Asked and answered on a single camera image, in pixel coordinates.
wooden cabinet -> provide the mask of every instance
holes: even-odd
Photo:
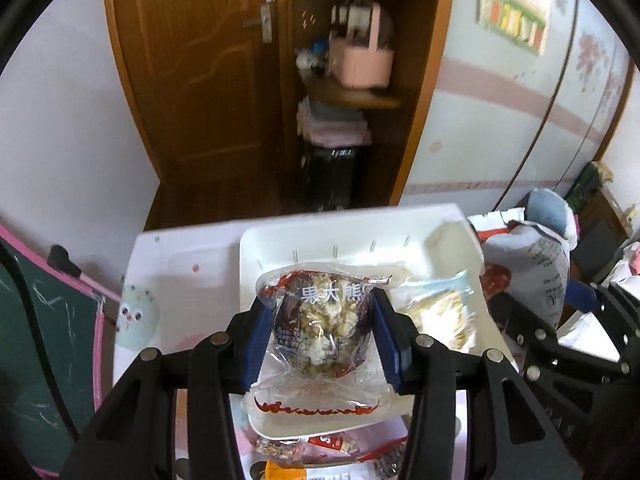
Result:
[[[355,206],[397,204],[396,180],[408,173],[431,102],[444,50],[452,0],[375,0],[394,24],[394,64],[388,93],[344,89],[333,79],[299,74],[294,50],[310,48],[330,31],[331,9],[344,0],[284,0],[280,23],[288,23],[280,45],[280,78],[287,167],[295,171],[300,155],[295,110],[305,95],[325,104],[361,108],[373,144],[356,179]]]

white box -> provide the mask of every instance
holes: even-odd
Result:
[[[260,275],[303,262],[401,264],[420,278],[451,278],[466,269],[474,290],[469,307],[476,313],[478,328],[472,353],[497,348],[512,360],[482,296],[480,245],[457,205],[323,213],[249,229],[240,241],[241,310],[251,308]],[[283,440],[366,426],[409,413],[412,405],[413,397],[395,396],[380,415],[263,413],[252,402],[247,402],[247,409],[257,433]]]

poster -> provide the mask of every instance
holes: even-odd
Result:
[[[550,0],[480,0],[479,22],[538,56],[545,52]]]

wooden door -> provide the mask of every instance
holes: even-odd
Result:
[[[276,168],[282,112],[275,3],[105,0],[116,65],[163,182],[199,184]]]

chalkboard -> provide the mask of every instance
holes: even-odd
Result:
[[[104,300],[0,233],[0,422],[32,466],[59,472],[94,413]]]

